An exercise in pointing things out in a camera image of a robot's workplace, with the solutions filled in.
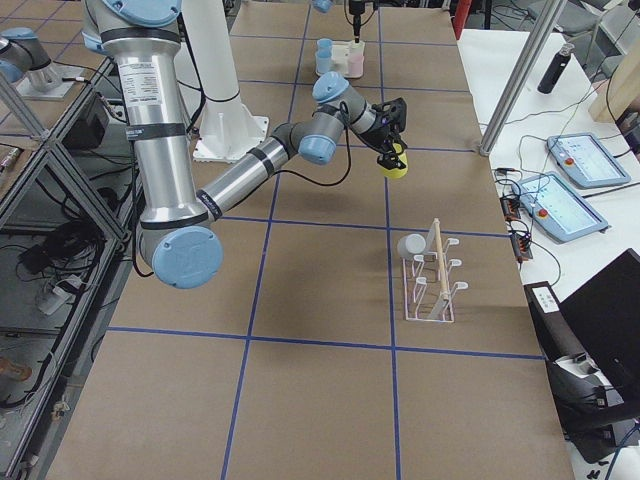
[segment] wire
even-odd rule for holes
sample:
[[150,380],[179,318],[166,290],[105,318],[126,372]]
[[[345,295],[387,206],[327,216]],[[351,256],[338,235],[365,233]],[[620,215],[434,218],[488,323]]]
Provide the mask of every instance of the wire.
[[598,195],[604,195],[606,193],[617,192],[618,190],[624,190],[625,188],[637,187],[638,185],[640,185],[640,182],[629,183],[627,185],[622,185],[621,187],[616,187],[616,188],[611,188],[609,190],[605,190],[604,192],[590,193],[589,195],[582,195],[582,198],[597,197]]
[[340,114],[342,116],[342,122],[344,123],[344,130],[345,130],[345,136],[346,136],[346,143],[347,143],[347,170],[344,172],[344,174],[342,175],[342,177],[340,177],[338,180],[336,180],[335,182],[330,182],[330,183],[322,183],[322,182],[318,182],[317,180],[313,180],[312,178],[309,178],[299,172],[294,172],[293,170],[278,170],[274,173],[274,175],[280,175],[281,173],[289,173],[291,175],[295,175],[296,177],[299,177],[309,183],[312,183],[314,185],[318,185],[319,187],[335,187],[337,185],[340,185],[342,182],[344,182],[347,177],[349,176],[349,173],[351,172],[351,165],[352,165],[352,159],[351,159],[351,142],[349,140],[349,109],[347,108],[347,104],[345,102],[340,102]]
[[611,463],[609,464],[609,468],[607,469],[607,476],[604,477],[604,480],[609,480],[609,477],[611,476],[611,472],[613,472],[613,466],[616,464],[616,461],[618,460],[618,455],[620,455],[620,452],[625,447],[627,440],[631,438],[634,432],[640,432],[640,424],[637,423],[638,420],[635,420],[635,422],[636,424],[631,428],[631,430],[627,432],[627,434],[622,438],[622,441],[616,448],[616,452],[613,454],[613,458],[611,459]]
[[114,165],[129,165],[130,163],[123,163],[123,162],[116,162],[115,160],[113,160],[112,158],[107,157],[106,155],[103,155],[102,153],[96,152],[95,150],[91,150],[91,149],[84,149],[81,150],[82,152],[89,152],[92,155],[95,155],[96,157],[102,158],[103,160],[109,162],[109,163],[113,163]]
[[558,276],[556,277],[556,279],[554,280],[554,282],[551,284],[552,287],[555,287],[556,284],[560,281],[560,279],[562,278],[562,265],[560,265],[560,261],[558,260],[558,257],[556,257],[553,253],[551,253],[549,250],[547,250],[545,247],[543,247],[542,245],[540,245],[537,242],[534,242],[533,240],[531,240],[531,243],[533,245],[535,245],[536,247],[541,248],[542,250],[544,250],[545,252],[547,252],[551,258],[553,258],[553,260],[556,262],[556,265],[558,266]]
[[92,72],[94,72],[95,74],[99,75],[101,78],[103,78],[104,80],[107,81],[107,83],[109,83],[116,92],[118,92],[120,95],[122,95],[122,90],[116,86],[115,83],[113,83],[109,77],[107,75],[105,75],[104,73],[102,73],[99,70],[96,70],[93,67],[87,67],[86,65],[78,65],[75,63],[65,63],[65,62],[61,62],[60,60],[54,60],[53,63],[57,63],[58,65],[64,65],[65,67],[78,67],[78,68],[86,68],[87,70],[91,70]]
[[133,269],[136,271],[138,276],[142,278],[149,278],[154,274],[153,270],[148,273],[144,273],[138,266],[138,255],[136,252],[136,246],[138,243],[138,193],[136,191],[136,157],[133,142],[129,142],[129,148],[131,150],[131,196],[133,198],[133,201],[131,202],[131,259],[133,262]]
[[185,43],[187,44],[187,51],[189,52],[189,58],[191,59],[191,63],[193,64],[193,69],[196,72],[196,78],[198,79],[198,85],[200,86],[200,104],[198,105],[198,108],[196,108],[196,110],[193,112],[193,114],[191,115],[191,121],[189,122],[189,125],[187,126],[187,133],[191,132],[191,130],[193,130],[193,127],[195,126],[196,122],[198,121],[198,117],[200,116],[200,114],[202,113],[202,110],[204,110],[204,107],[207,104],[207,96],[204,93],[204,87],[202,86],[202,79],[200,77],[200,71],[198,70],[198,65],[196,63],[196,57],[195,54],[193,53],[193,48],[191,46],[191,40],[189,39],[189,33],[187,32],[187,28],[184,24],[184,20],[182,18],[182,14],[180,14],[178,16],[178,25],[181,26],[181,30],[182,33],[184,35],[184,40]]
[[126,171],[128,171],[130,168],[131,168],[130,166],[126,166],[126,167],[124,167],[124,168],[119,168],[119,169],[117,169],[117,170],[111,170],[111,171],[109,171],[109,172],[102,172],[102,173],[99,173],[98,175],[94,175],[93,177],[89,177],[89,180],[97,180],[97,179],[99,179],[99,178],[106,177],[106,176],[109,176],[109,175],[115,175],[115,174],[117,174],[117,173],[126,172]]
[[[353,22],[349,20],[349,16],[347,15],[347,1],[348,0],[344,0],[344,2],[342,2],[342,9],[344,10],[344,18],[347,20],[347,23],[353,27]],[[374,13],[376,13],[375,9],[373,9],[371,11],[371,14],[369,14],[369,17],[367,17],[367,19],[360,24],[361,28],[364,27],[367,23],[369,23]]]
[[80,215],[80,213],[79,213],[79,212],[76,212],[75,210],[70,209],[70,208],[66,205],[66,203],[64,203],[63,201],[58,200],[57,198],[55,198],[55,197],[53,196],[53,194],[51,194],[51,192],[49,192],[49,190],[47,190],[47,187],[45,187],[45,186],[44,186],[44,184],[43,184],[39,179],[37,179],[37,178],[36,178],[35,182],[36,182],[36,185],[38,185],[38,187],[40,187],[40,189],[42,190],[42,192],[43,192],[47,197],[49,197],[49,199],[50,199],[52,202],[54,202],[54,203],[56,203],[56,204],[60,205],[60,207],[62,208],[62,213],[64,214],[64,216],[65,216],[65,217],[67,217],[67,218],[69,218],[69,219],[71,219],[71,220],[75,220],[75,219],[78,219],[78,218],[80,218],[80,217],[81,217],[81,215]]
[[15,245],[15,244],[3,245],[2,247],[0,247],[0,250],[4,250],[5,248],[20,248],[23,251],[29,250],[27,247],[24,247],[22,245]]
[[96,361],[96,353],[97,353],[96,348],[98,348],[98,346],[102,343],[102,340],[104,340],[104,336],[105,336],[104,333],[100,335],[100,337],[93,343],[93,346],[91,347],[91,355],[90,355],[91,363]]
[[509,25],[507,22],[505,22],[504,20],[502,20],[498,15],[496,15],[495,13],[491,13],[491,17],[495,18],[498,22],[500,22],[502,25],[504,25],[505,27],[507,27],[509,30],[513,30],[515,31],[515,28],[513,28],[511,25]]

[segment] plastic cup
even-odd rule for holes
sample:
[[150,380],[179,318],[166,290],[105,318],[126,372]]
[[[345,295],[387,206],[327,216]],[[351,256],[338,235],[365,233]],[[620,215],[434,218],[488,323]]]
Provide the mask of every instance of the plastic cup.
[[322,75],[331,70],[331,50],[318,50],[316,52],[316,71]]
[[412,233],[398,240],[398,255],[405,260],[413,260],[414,255],[421,255],[427,248],[427,241],[418,234]]
[[361,53],[352,53],[349,55],[349,76],[361,77],[364,73],[364,55]]

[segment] black cable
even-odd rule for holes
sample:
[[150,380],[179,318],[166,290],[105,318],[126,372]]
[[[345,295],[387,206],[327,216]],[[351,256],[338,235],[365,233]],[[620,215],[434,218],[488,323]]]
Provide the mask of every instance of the black cable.
[[[349,16],[347,14],[347,1],[348,0],[344,0],[344,2],[342,3],[343,5],[343,10],[344,10],[344,18],[347,20],[347,23],[349,25],[351,25],[353,27],[353,22],[351,20],[349,20]],[[371,20],[371,18],[373,17],[373,14],[376,13],[375,9],[371,11],[371,14],[369,15],[369,17],[367,17],[367,19],[362,22],[360,24],[360,28],[364,27],[367,23],[369,23],[369,21]]]
[[191,63],[193,64],[193,69],[196,72],[196,78],[198,79],[198,85],[200,86],[200,104],[198,105],[198,108],[196,108],[196,110],[191,115],[191,121],[187,126],[187,133],[189,133],[191,132],[191,130],[193,130],[193,127],[198,121],[198,117],[200,117],[200,114],[202,113],[202,111],[204,110],[204,107],[207,104],[207,96],[204,93],[204,87],[202,86],[202,78],[200,77],[200,71],[198,70],[196,57],[195,57],[195,54],[193,53],[191,40],[189,39],[189,33],[187,32],[187,27],[184,24],[182,14],[178,16],[178,25],[181,27],[181,31],[184,35],[184,40],[187,45],[187,51],[189,52],[189,58],[191,59]]
[[552,287],[555,287],[556,284],[560,281],[560,279],[562,278],[562,265],[560,265],[560,261],[558,260],[558,257],[556,257],[553,253],[551,253],[548,249],[546,249],[545,247],[543,247],[542,245],[540,245],[537,242],[534,242],[533,240],[531,240],[531,243],[539,248],[541,248],[542,250],[544,250],[545,252],[547,252],[551,258],[553,258],[553,260],[556,262],[556,265],[558,266],[558,276],[557,278],[553,281],[553,283],[551,284]]
[[16,244],[9,244],[9,245],[3,245],[2,247],[0,247],[0,250],[3,250],[5,248],[21,248],[23,250],[29,250],[27,247],[22,246],[22,245],[16,245]]
[[502,20],[498,15],[496,15],[495,13],[491,13],[491,18],[495,18],[498,22],[500,22],[502,25],[504,25],[505,27],[507,27],[509,30],[515,31],[515,28],[513,28],[511,25],[509,25],[507,22],[505,22],[504,20]]
[[[94,252],[94,257],[93,257],[93,261],[91,262],[92,267],[95,268],[95,266],[99,263],[99,259],[100,256],[102,255],[102,252],[104,251],[104,244],[102,239],[98,238],[95,244],[95,252]],[[17,408],[21,405],[24,405],[27,400],[29,399],[29,397],[31,395],[34,395],[36,393],[38,393],[38,391],[40,390],[43,380],[44,380],[44,376],[45,373],[49,367],[49,364],[51,363],[51,361],[54,358],[55,355],[55,351],[57,349],[57,347],[60,345],[60,342],[62,341],[63,338],[65,338],[65,333],[67,328],[69,327],[69,323],[71,322],[71,320],[73,319],[76,310],[78,309],[79,305],[80,305],[80,299],[82,298],[82,295],[84,294],[86,289],[86,284],[81,284],[79,289],[78,289],[78,293],[75,296],[75,300],[71,306],[71,311],[69,312],[69,315],[67,315],[67,320],[65,321],[64,325],[62,325],[62,327],[60,327],[60,333],[59,335],[56,337],[56,340],[54,342],[54,344],[52,345],[51,349],[49,352],[47,352],[46,357],[44,358],[44,360],[38,362],[40,363],[40,371],[38,372],[38,375],[36,377],[36,380],[34,382],[34,384],[31,386],[30,389],[25,390],[23,393],[24,395],[19,398],[18,400],[15,401],[9,401],[9,399],[11,398],[11,395],[8,395],[7,397],[5,397],[3,400],[0,401],[0,408],[6,409],[6,410],[12,410],[14,408]]]
[[614,155],[613,158],[620,158],[620,157],[624,157],[627,153],[632,152],[633,149],[632,148],[628,148],[626,151],[619,153],[618,155]]
[[637,187],[638,185],[640,185],[640,182],[629,183],[627,185],[622,185],[621,187],[616,187],[616,188],[611,188],[609,190],[605,190],[604,192],[590,193],[589,195],[582,195],[582,198],[597,197],[598,195],[604,195],[606,193],[617,192],[618,190],[624,190],[625,188]]
[[102,310],[102,309],[104,309],[104,308],[107,308],[107,307],[109,307],[109,306],[113,305],[114,303],[116,303],[118,300],[120,300],[120,297],[115,298],[115,299],[111,300],[110,302],[107,302],[107,303],[105,303],[105,304],[103,304],[103,305],[100,305],[100,307],[98,308],[98,310]]
[[97,180],[97,179],[99,179],[99,178],[106,177],[106,176],[108,176],[108,175],[115,175],[115,174],[117,174],[117,173],[126,172],[126,171],[128,171],[130,168],[131,168],[130,166],[126,166],[126,167],[124,167],[124,168],[119,168],[119,169],[117,169],[117,170],[111,170],[111,171],[109,171],[109,172],[102,172],[102,173],[99,173],[98,175],[94,175],[93,177],[89,177],[89,180]]
[[94,72],[95,74],[99,75],[101,78],[106,80],[107,83],[109,83],[116,92],[122,95],[122,90],[120,90],[120,88],[117,87],[116,84],[113,83],[107,75],[105,75],[99,70],[96,70],[93,67],[87,67],[86,65],[77,65],[75,63],[65,63],[65,62],[61,62],[60,60],[54,60],[53,63],[57,63],[58,65],[64,65],[65,67],[78,67],[78,68],[86,68],[87,70],[91,70],[92,72]]
[[340,185],[342,182],[344,182],[349,176],[349,173],[351,172],[351,165],[352,165],[351,143],[349,140],[349,109],[347,108],[347,104],[344,102],[340,102],[340,115],[342,116],[342,122],[344,123],[344,130],[345,130],[346,143],[347,143],[347,170],[344,172],[342,177],[340,177],[335,182],[322,183],[322,182],[318,182],[317,180],[313,180],[312,178],[309,178],[301,173],[294,172],[293,170],[278,170],[274,173],[274,175],[280,175],[281,173],[289,173],[309,183],[318,185],[319,187],[335,187],[337,185]]
[[622,451],[622,449],[625,447],[627,440],[629,440],[631,438],[631,436],[635,433],[635,432],[640,432],[640,423],[637,423],[638,420],[635,420],[636,424],[633,426],[633,428],[631,428],[627,434],[622,438],[622,441],[620,442],[620,444],[618,445],[618,447],[616,448],[616,452],[613,454],[613,458],[611,459],[611,463],[609,464],[609,468],[607,469],[607,476],[604,477],[604,480],[609,480],[609,478],[611,477],[611,472],[613,471],[613,466],[616,464],[616,461],[618,460],[618,455],[620,455],[620,452]]
[[149,278],[153,275],[153,270],[144,273],[140,267],[138,266],[138,258],[137,258],[137,226],[138,226],[138,192],[136,189],[136,157],[135,150],[133,148],[133,142],[129,142],[129,148],[131,149],[131,195],[133,197],[133,202],[131,204],[131,259],[133,263],[133,269],[136,273],[142,278]]
[[100,337],[93,343],[93,346],[91,347],[91,363],[96,361],[96,348],[98,347],[98,345],[100,345],[102,343],[102,340],[104,340],[104,336],[105,334],[103,333],[102,335],[100,335]]
[[101,158],[101,159],[103,159],[103,160],[105,160],[105,161],[107,161],[107,162],[109,162],[109,163],[113,163],[114,165],[127,165],[127,166],[129,166],[129,165],[130,165],[130,163],[129,163],[129,162],[127,162],[127,163],[123,163],[123,162],[116,162],[115,160],[113,160],[113,159],[111,159],[111,158],[107,157],[106,155],[103,155],[103,154],[102,154],[102,153],[100,153],[100,152],[96,152],[95,150],[91,150],[91,149],[83,149],[83,150],[81,150],[81,151],[82,151],[82,152],[89,152],[89,153],[91,153],[92,155],[95,155],[96,157],[99,157],[99,158]]
[[44,193],[47,197],[49,197],[49,199],[52,202],[56,203],[57,205],[60,205],[60,207],[63,209],[63,212],[64,211],[70,211],[73,215],[75,215],[76,219],[81,217],[80,213],[71,210],[68,206],[66,206],[65,203],[63,203],[61,200],[58,200],[56,197],[54,197],[51,194],[51,192],[49,192],[49,190],[47,190],[47,187],[45,187],[44,184],[39,179],[36,178],[35,182],[36,182],[36,185],[38,185],[40,187],[40,189],[42,190],[42,193]]

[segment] white bracket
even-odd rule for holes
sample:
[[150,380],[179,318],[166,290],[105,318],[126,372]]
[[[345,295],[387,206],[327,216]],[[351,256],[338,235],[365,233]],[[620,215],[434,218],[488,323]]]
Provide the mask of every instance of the white bracket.
[[[449,247],[459,245],[457,238],[442,242],[440,220],[434,219],[426,238],[423,254],[414,255],[412,260],[402,259],[402,279],[404,287],[405,319],[417,322],[454,321],[453,298],[460,290],[469,288],[467,282],[455,282],[453,286],[449,275],[454,268],[462,266],[458,258],[447,259]],[[432,280],[425,274],[425,255],[434,257],[436,268],[431,272]],[[437,291],[428,294],[429,287],[437,286]]]

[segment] blue tape grid line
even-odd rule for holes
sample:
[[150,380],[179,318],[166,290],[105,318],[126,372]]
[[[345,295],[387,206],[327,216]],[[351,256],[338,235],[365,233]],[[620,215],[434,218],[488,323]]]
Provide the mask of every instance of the blue tape grid line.
[[[307,82],[285,82],[279,80],[257,80],[257,79],[238,79],[238,83],[264,83],[267,85],[299,85],[312,87],[313,83]],[[356,85],[357,88],[369,88],[379,90],[379,85]],[[442,93],[468,93],[471,94],[469,90],[459,90],[453,88],[421,88],[421,87],[385,87],[386,90],[408,90],[412,92],[442,92]]]
[[195,330],[170,330],[165,328],[144,328],[144,327],[118,327],[107,328],[110,332],[120,333],[141,333],[151,335],[172,335],[176,337],[197,337],[197,338],[218,338],[222,340],[251,340],[252,342],[283,343],[293,345],[316,345],[320,347],[355,348],[361,350],[382,350],[395,349],[397,352],[412,352],[420,354],[452,355],[464,357],[486,357],[486,358],[510,358],[514,360],[536,360],[544,361],[542,355],[527,355],[521,353],[501,353],[501,352],[481,352],[473,350],[453,350],[447,348],[409,347],[396,345],[378,345],[374,343],[359,342],[337,342],[331,340],[312,340],[306,338],[268,337],[263,335],[240,335],[233,333],[202,332]]
[[[329,227],[329,228],[355,228],[361,230],[389,230],[392,232],[421,232],[426,233],[429,231],[428,228],[410,228],[410,227],[391,227],[391,226],[382,226],[382,225],[359,225],[359,224],[350,224],[350,223],[325,223],[325,222],[309,222],[305,220],[283,220],[283,219],[266,219],[266,218],[255,218],[255,217],[237,217],[230,215],[228,217],[224,217],[225,220],[234,220],[240,222],[261,222],[261,223],[279,223],[283,225],[299,225],[299,226],[310,226],[310,227]],[[468,237],[490,237],[490,238],[509,238],[508,233],[486,233],[486,232],[462,232],[458,230],[442,230],[442,233],[446,233],[447,235],[464,235]]]
[[16,8],[14,8],[11,12],[9,12],[9,14],[5,17],[5,20],[7,18],[11,18],[11,16],[16,13],[18,10],[20,10],[22,7],[24,7],[24,5],[28,2],[29,0],[22,0],[22,3],[20,5],[18,5]]
[[[280,35],[251,35],[251,34],[235,34],[229,35],[231,38],[259,38],[261,40],[319,40],[321,37],[289,37]],[[367,40],[366,43],[379,43],[382,45],[423,45],[427,47],[457,47],[455,43],[437,43],[437,42],[405,42],[405,41],[389,41]]]
[[[378,10],[378,43],[380,53],[380,96],[384,97],[384,55],[382,52],[382,13]],[[393,259],[391,255],[391,206],[389,202],[389,179],[384,179],[384,204],[385,204],[385,226],[387,242],[387,282],[389,286],[389,328],[391,338],[391,381],[393,395],[393,437],[396,461],[396,480],[402,480],[402,454],[400,448],[400,399],[398,397],[398,359],[396,353],[396,319],[395,319],[395,299],[393,295]]]
[[[305,23],[304,23],[304,32],[302,34],[303,38],[307,35],[307,29],[309,27],[309,18],[311,16],[311,5],[307,6],[307,16],[305,19]],[[304,41],[301,42],[300,45],[300,52],[298,54],[298,66],[296,68],[296,77],[295,77],[295,85],[293,86],[293,91],[291,92],[291,103],[289,104],[289,114],[287,116],[287,121],[290,122],[291,121],[291,115],[293,113],[293,103],[295,100],[295,96],[296,96],[296,90],[297,90],[297,82],[298,79],[300,77],[300,66],[302,64],[302,52],[304,50]],[[262,278],[263,278],[263,274],[264,274],[264,265],[266,262],[266,258],[267,258],[267,251],[269,248],[269,237],[271,235],[271,227],[273,225],[273,213],[275,211],[275,207],[276,207],[276,202],[278,200],[278,186],[280,184],[280,178],[278,177],[276,179],[276,184],[275,187],[273,189],[273,198],[271,200],[271,208],[269,211],[269,220],[267,222],[267,231],[265,233],[265,238],[264,238],[264,246],[262,249],[262,258],[260,259],[260,268],[258,269],[258,280],[256,282],[256,290],[255,290],[255,295],[253,297],[253,305],[251,307],[251,317],[249,319],[249,327],[247,328],[247,339],[245,341],[245,348],[244,348],[244,353],[243,353],[243,357],[242,357],[242,365],[240,367],[240,375],[238,377],[238,386],[236,389],[236,397],[234,400],[234,404],[233,404],[233,412],[231,414],[231,424],[229,425],[229,434],[227,437],[227,446],[225,448],[225,454],[224,454],[224,462],[222,465],[222,472],[220,474],[220,480],[226,480],[227,478],[227,472],[228,472],[228,468],[229,468],[229,459],[231,457],[231,448],[233,445],[233,435],[235,432],[235,425],[236,425],[236,421],[238,418],[238,409],[240,406],[240,399],[242,396],[242,386],[244,383],[244,375],[245,375],[245,371],[246,371],[246,366],[247,366],[247,360],[249,358],[249,349],[251,347],[251,335],[253,332],[253,324],[254,324],[254,320],[255,320],[255,316],[256,316],[256,310],[258,307],[258,300],[260,298],[260,288],[262,286]]]

